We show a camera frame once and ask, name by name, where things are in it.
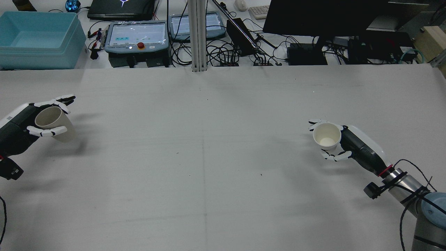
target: robotic finger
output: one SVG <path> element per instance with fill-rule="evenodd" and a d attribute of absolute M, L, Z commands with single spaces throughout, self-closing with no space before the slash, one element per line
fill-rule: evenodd
<path fill-rule="evenodd" d="M 324 159 L 331 160 L 334 162 L 346 160 L 351 157 L 352 152 L 351 151 L 342 151 L 338 153 L 337 155 L 330 154 L 328 151 L 321 149 L 321 154 Z"/>
<path fill-rule="evenodd" d="M 52 136 L 56 136 L 56 135 L 62 134 L 67 131 L 67 128 L 65 126 L 59 126 L 59 127 L 55 127 L 52 129 L 43 130 L 43 129 L 29 125 L 28 127 L 26 127 L 26 129 L 29 131 L 29 134 L 35 135 L 38 137 L 48 137 L 48 136 L 52 137 Z"/>
<path fill-rule="evenodd" d="M 308 123 L 311 124 L 310 127 L 308 127 L 308 130 L 310 132 L 312 132 L 320 124 L 329 123 L 329 122 L 327 120 L 322 120 L 322 119 L 311 119 L 311 120 L 308 121 Z M 342 125 L 337 125 L 337 124 L 333 124 L 333 125 L 336 125 L 339 128 L 339 130 L 342 130 Z"/>
<path fill-rule="evenodd" d="M 58 106 L 65 114 L 70 114 L 70 110 L 67 108 L 67 105 L 70 105 L 74 102 L 74 99 L 76 96 L 70 94 L 70 95 L 64 95 L 57 98 L 53 98 L 52 100 L 45 101 L 45 102 L 39 102 L 34 103 L 35 107 L 42 107 L 47 108 L 50 106 Z"/>

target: white paper cup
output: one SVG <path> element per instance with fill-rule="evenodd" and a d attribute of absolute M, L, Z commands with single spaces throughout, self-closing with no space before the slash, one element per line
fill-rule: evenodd
<path fill-rule="evenodd" d="M 322 149 L 332 150 L 341 142 L 341 131 L 335 124 L 322 123 L 313 130 L 313 139 Z"/>
<path fill-rule="evenodd" d="M 41 129 L 53 129 L 58 126 L 65 126 L 67 131 L 53 136 L 60 142 L 69 142 L 76 137 L 73 124 L 65 113 L 57 106 L 43 109 L 35 118 L 34 122 Z"/>

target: keyboard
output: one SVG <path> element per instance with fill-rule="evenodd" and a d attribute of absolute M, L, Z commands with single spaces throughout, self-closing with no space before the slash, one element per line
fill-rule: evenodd
<path fill-rule="evenodd" d="M 269 5 L 250 7 L 249 12 L 255 19 L 265 19 L 268 14 Z"/>

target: white table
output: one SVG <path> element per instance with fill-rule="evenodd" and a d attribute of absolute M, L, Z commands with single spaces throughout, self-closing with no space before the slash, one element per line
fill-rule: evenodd
<path fill-rule="evenodd" d="M 399 250 L 403 207 L 307 120 L 361 128 L 446 191 L 446 98 L 429 65 L 0 72 L 0 116 L 75 93 L 78 138 L 41 138 L 0 181 L 4 250 Z M 424 183 L 408 164 L 398 167 Z M 407 214 L 410 250 L 415 218 Z"/>

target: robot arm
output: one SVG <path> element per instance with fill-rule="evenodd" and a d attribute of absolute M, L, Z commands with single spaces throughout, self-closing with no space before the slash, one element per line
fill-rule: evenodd
<path fill-rule="evenodd" d="M 309 123 L 309 130 L 313 131 L 327 121 L 313 120 Z M 341 131 L 339 145 L 343 151 L 335 155 L 321 149 L 323 157 L 333 161 L 352 158 L 366 170 L 383 178 L 384 186 L 370 183 L 364 191 L 370 198 L 376 199 L 389 190 L 417 218 L 413 251 L 446 251 L 446 193 L 430 192 L 411 175 L 395 169 L 382 148 L 357 127 L 336 126 Z"/>
<path fill-rule="evenodd" d="M 65 95 L 40 103 L 23 104 L 0 120 L 0 176 L 17 180 L 23 170 L 9 156 L 25 152 L 39 137 L 54 136 L 67 131 L 60 126 L 42 130 L 34 122 L 45 108 L 58 106 L 68 114 L 67 105 L 74 102 L 74 95 Z"/>

